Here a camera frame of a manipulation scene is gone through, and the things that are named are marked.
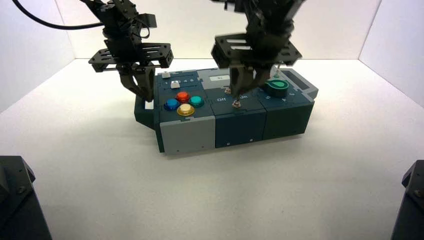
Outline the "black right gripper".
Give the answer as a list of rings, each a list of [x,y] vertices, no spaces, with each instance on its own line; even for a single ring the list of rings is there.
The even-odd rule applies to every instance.
[[[270,79],[273,65],[292,66],[302,58],[300,51],[290,42],[293,30],[292,20],[276,24],[252,21],[245,33],[215,37],[211,55],[220,68],[231,67],[229,87],[232,97],[239,99],[263,86]]]

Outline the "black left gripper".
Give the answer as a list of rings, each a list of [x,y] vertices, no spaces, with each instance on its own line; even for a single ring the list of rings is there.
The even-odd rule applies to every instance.
[[[98,50],[88,63],[98,73],[119,71],[122,85],[147,102],[154,99],[155,69],[170,67],[174,54],[169,43],[145,42],[150,37],[131,32],[104,40],[106,48]]]

